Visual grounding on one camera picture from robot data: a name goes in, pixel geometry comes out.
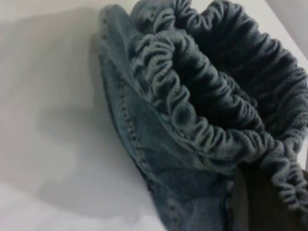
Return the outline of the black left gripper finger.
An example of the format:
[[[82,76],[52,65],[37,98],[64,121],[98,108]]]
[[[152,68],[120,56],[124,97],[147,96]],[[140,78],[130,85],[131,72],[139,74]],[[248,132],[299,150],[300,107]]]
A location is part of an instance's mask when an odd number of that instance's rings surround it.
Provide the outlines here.
[[[255,165],[241,165],[231,196],[235,231],[306,231],[297,213],[290,211],[269,178]]]

